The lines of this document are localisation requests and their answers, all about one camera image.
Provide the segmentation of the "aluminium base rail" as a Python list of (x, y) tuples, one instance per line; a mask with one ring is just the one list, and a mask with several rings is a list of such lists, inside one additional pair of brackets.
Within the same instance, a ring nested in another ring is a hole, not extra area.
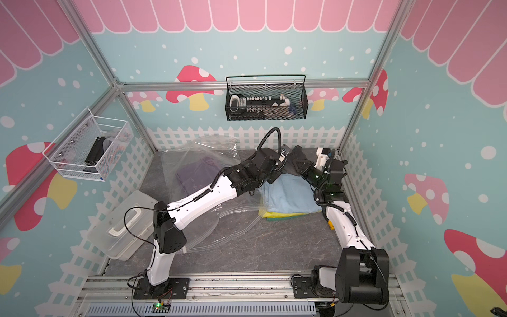
[[(296, 299), (290, 279), (309, 272), (192, 273), (186, 299), (135, 300), (126, 277), (90, 277), (71, 316), (409, 316), (396, 278), (389, 280), (389, 306), (380, 311), (336, 299)], [(170, 303), (167, 314), (153, 314), (155, 303)]]

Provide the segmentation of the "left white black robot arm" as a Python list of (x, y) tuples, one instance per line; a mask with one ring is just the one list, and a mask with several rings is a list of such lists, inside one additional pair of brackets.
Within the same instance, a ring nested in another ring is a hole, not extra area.
[(256, 151), (246, 160), (234, 166), (219, 170), (213, 181), (179, 201), (165, 205), (159, 202), (156, 207), (131, 207), (124, 213), (126, 231), (135, 239), (146, 243), (133, 234), (127, 224), (127, 215), (132, 210), (152, 211), (154, 241), (153, 252), (148, 268), (138, 276), (143, 285), (129, 285), (133, 290), (145, 293), (169, 280), (170, 267), (174, 254), (187, 243), (183, 230), (198, 217), (220, 204), (242, 196), (253, 195), (255, 190), (266, 182), (274, 182), (285, 166), (283, 158), (282, 133), (277, 127), (271, 128), (260, 141)]

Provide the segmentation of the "yellow green garment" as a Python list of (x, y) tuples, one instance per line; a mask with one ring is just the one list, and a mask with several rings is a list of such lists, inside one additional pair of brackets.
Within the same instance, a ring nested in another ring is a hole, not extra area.
[(264, 210), (259, 210), (259, 216), (263, 219), (270, 219), (271, 221), (278, 221), (289, 219), (293, 217), (302, 217), (308, 215), (308, 213), (277, 213), (277, 212), (269, 212)]

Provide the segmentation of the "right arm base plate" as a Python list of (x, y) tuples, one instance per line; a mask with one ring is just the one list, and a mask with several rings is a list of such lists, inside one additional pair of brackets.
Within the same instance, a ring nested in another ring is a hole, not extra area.
[(293, 294), (296, 299), (325, 298), (333, 299), (335, 291), (322, 286), (318, 279), (294, 275), (290, 279)]

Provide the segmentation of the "purple folded garment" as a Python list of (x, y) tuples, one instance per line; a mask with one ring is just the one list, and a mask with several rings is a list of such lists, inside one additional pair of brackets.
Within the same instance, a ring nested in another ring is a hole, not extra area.
[(219, 170), (216, 160), (211, 157), (201, 158), (177, 170), (176, 179), (183, 196), (193, 194), (209, 185)]

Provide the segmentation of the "light blue garment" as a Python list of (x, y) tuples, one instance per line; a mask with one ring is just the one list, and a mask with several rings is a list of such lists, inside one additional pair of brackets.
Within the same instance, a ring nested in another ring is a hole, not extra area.
[(310, 185), (301, 177), (282, 174), (272, 184), (260, 188), (260, 210), (277, 213), (317, 213)]

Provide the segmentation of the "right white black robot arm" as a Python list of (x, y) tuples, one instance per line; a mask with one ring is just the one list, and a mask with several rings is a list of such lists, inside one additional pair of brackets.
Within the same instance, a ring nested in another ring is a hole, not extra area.
[(384, 310), (389, 303), (389, 257), (367, 238), (353, 216), (342, 184), (348, 162), (335, 158), (330, 148), (318, 148), (316, 156), (317, 160), (311, 161), (296, 146), (287, 163), (309, 183), (316, 205), (337, 235), (341, 253), (336, 266), (314, 267), (310, 290), (317, 297)]

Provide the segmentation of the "translucent plastic storage box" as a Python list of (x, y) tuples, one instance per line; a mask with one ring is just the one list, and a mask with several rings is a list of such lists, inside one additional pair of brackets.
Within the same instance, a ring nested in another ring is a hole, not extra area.
[(156, 203), (149, 195), (133, 192), (89, 232), (88, 240), (112, 260), (129, 260), (154, 232)]

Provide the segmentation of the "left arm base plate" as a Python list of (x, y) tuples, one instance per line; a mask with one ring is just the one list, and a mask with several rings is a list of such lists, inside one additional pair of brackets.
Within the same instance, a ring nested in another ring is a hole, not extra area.
[(133, 298), (135, 300), (168, 300), (186, 299), (190, 280), (188, 278), (169, 278), (158, 285), (151, 285), (147, 278), (140, 279), (136, 284)]

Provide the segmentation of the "small green circuit board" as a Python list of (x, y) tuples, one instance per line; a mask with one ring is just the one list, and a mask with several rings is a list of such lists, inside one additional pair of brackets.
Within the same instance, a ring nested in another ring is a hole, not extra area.
[(153, 314), (167, 314), (170, 311), (170, 307), (170, 303), (158, 302), (153, 305), (151, 312)]

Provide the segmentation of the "black part in white basket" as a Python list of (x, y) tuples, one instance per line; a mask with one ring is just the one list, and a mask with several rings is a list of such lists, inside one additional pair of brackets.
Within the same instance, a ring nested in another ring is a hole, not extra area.
[(105, 137), (97, 137), (91, 150), (89, 151), (85, 163), (87, 166), (95, 166), (104, 154)]

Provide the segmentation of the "clear plastic vacuum bag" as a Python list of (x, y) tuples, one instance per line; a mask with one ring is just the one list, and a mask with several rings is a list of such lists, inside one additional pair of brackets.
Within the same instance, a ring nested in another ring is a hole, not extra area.
[(251, 228), (252, 223), (240, 225), (202, 246), (220, 220), (232, 215), (245, 213), (258, 221), (257, 190), (267, 176), (258, 165), (271, 167), (271, 155), (263, 150), (255, 151), (252, 158), (241, 158), (240, 149), (237, 139), (212, 135), (179, 145), (163, 157), (163, 175), (171, 201), (160, 203), (154, 211), (157, 253), (210, 249)]

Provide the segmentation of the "white black items in basket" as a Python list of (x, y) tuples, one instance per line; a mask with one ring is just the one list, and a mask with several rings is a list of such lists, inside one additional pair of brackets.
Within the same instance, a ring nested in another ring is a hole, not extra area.
[(231, 95), (225, 106), (229, 120), (276, 120), (294, 118), (297, 107), (284, 94), (279, 96)]

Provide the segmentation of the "dark grey denim trousers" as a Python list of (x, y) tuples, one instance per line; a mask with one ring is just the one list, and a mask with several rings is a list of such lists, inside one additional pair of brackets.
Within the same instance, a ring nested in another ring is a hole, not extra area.
[(290, 148), (283, 145), (281, 148), (281, 162), (283, 167), (277, 172), (271, 173), (267, 182), (272, 184), (282, 174), (291, 174), (293, 176), (301, 176), (306, 178), (310, 170), (314, 167), (314, 163), (307, 158), (300, 145)]

